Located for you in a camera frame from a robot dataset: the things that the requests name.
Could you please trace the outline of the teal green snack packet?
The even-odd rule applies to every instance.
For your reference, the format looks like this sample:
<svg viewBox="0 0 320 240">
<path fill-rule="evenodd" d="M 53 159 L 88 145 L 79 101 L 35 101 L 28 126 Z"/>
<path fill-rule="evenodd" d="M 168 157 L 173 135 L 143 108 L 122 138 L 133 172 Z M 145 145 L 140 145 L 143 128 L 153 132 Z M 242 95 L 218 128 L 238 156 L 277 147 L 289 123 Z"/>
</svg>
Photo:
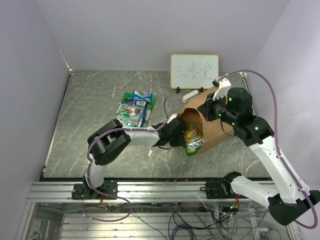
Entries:
<svg viewBox="0 0 320 240">
<path fill-rule="evenodd" d="M 115 119 L 125 127 L 139 127 L 137 124 L 139 123 L 142 111 L 142 107 L 124 103 L 119 106 Z"/>
</svg>

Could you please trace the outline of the green yellow snack packet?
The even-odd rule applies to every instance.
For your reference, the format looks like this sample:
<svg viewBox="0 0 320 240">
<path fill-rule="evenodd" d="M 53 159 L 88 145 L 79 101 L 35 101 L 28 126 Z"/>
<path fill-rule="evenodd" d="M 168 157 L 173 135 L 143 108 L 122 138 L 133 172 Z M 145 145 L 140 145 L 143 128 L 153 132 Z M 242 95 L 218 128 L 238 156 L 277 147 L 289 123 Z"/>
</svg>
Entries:
<svg viewBox="0 0 320 240">
<path fill-rule="evenodd" d="M 188 157 L 197 154 L 205 143 L 203 134 L 194 123 L 187 126 L 187 129 L 183 133 L 183 139 L 183 148 Z"/>
</svg>

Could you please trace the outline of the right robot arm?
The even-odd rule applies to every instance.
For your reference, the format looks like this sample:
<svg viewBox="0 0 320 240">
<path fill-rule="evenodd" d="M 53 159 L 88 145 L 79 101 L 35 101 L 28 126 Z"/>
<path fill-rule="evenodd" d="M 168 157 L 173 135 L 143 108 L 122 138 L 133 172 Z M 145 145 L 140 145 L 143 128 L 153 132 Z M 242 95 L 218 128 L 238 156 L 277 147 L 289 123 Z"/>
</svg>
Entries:
<svg viewBox="0 0 320 240">
<path fill-rule="evenodd" d="M 287 226 L 320 201 L 319 190 L 312 190 L 299 177 L 279 147 L 276 133 L 262 117 L 253 114 L 252 95 L 241 87 L 217 89 L 205 97 L 198 110 L 206 121 L 219 120 L 233 128 L 238 137 L 258 157 L 274 182 L 264 186 L 239 172 L 226 174 L 220 192 L 226 198 L 235 194 L 249 198 L 268 209 L 275 221 Z"/>
</svg>

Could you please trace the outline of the brown paper bag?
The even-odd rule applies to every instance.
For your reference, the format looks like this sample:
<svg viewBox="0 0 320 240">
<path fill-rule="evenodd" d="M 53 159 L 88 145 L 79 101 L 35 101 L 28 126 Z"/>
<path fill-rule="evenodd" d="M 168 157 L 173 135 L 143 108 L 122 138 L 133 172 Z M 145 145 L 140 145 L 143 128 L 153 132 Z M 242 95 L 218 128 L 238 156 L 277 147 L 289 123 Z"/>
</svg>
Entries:
<svg viewBox="0 0 320 240">
<path fill-rule="evenodd" d="M 214 94 L 216 90 L 217 88 L 215 87 L 209 88 L 186 103 L 178 112 L 178 116 L 181 117 L 187 125 L 195 124 L 204 137 L 204 144 L 198 151 L 197 155 L 206 152 L 229 137 L 223 132 L 220 119 L 205 121 L 205 118 L 198 111 L 198 107 L 204 104 L 207 100 L 208 94 Z"/>
</svg>

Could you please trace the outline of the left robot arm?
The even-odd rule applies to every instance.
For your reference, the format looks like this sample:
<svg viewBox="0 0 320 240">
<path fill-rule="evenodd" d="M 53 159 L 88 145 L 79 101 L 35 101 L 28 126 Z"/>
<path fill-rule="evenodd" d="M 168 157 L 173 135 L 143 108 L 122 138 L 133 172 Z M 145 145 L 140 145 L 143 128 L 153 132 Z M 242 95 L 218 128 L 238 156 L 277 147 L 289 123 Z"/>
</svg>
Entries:
<svg viewBox="0 0 320 240">
<path fill-rule="evenodd" d="M 181 147 L 185 144 L 186 130 L 187 124 L 176 115 L 172 115 L 167 122 L 149 127 L 123 126 L 119 120 L 111 120 L 87 139 L 89 166 L 83 183 L 74 185 L 71 199 L 116 199 L 117 183 L 105 180 L 108 164 L 128 146 Z"/>
</svg>

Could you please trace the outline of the blue Kettle crisps bag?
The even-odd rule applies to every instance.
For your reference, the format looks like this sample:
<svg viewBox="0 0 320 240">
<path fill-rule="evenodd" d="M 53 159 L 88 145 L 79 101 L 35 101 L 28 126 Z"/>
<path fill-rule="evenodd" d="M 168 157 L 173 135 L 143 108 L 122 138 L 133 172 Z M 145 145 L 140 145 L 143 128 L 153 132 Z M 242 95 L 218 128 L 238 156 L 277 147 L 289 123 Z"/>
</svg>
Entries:
<svg viewBox="0 0 320 240">
<path fill-rule="evenodd" d="M 146 122 L 147 115 L 148 115 L 148 110 L 149 110 L 149 105 L 150 105 L 149 102 L 147 100 L 137 100 L 137 99 L 126 98 L 124 100 L 124 103 L 143 108 L 139 122 L 136 125 L 137 127 L 143 127 Z"/>
</svg>

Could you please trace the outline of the green cassava chips bag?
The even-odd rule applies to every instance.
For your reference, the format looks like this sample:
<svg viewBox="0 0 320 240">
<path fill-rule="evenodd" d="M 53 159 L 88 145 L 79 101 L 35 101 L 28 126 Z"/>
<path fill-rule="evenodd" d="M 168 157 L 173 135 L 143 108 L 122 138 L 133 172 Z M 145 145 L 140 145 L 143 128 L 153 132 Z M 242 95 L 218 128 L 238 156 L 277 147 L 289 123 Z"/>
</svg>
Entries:
<svg viewBox="0 0 320 240">
<path fill-rule="evenodd" d="M 132 99 L 132 94 L 133 94 L 133 93 L 126 92 L 126 93 L 124 94 L 122 100 L 121 100 L 121 103 L 122 103 L 122 104 L 125 104 L 125 103 L 124 103 L 125 99 Z M 153 109 L 153 107 L 154 107 L 154 104 L 155 104 L 155 100 L 156 100 L 156 99 L 155 99 L 155 97 L 153 96 L 153 97 L 152 97 L 152 103 L 149 103 L 148 115 L 147 115 L 147 119 L 146 119 L 143 127 L 145 127 L 145 126 L 147 125 L 147 123 L 148 123 L 148 120 L 149 120 L 150 115 L 151 115 L 151 111 L 152 111 L 152 109 Z"/>
</svg>

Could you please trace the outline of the small blue biscuit packet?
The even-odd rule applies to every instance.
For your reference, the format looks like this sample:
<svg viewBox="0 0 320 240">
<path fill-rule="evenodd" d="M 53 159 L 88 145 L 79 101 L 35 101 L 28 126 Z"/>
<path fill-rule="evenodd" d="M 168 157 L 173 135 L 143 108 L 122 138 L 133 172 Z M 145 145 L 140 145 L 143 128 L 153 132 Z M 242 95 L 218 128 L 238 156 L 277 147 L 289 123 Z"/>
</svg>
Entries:
<svg viewBox="0 0 320 240">
<path fill-rule="evenodd" d="M 132 92 L 131 98 L 133 100 L 137 100 L 137 101 L 143 101 L 143 102 L 152 103 L 153 94 L 152 93 L 141 94 L 139 91 L 134 89 L 133 92 Z"/>
</svg>

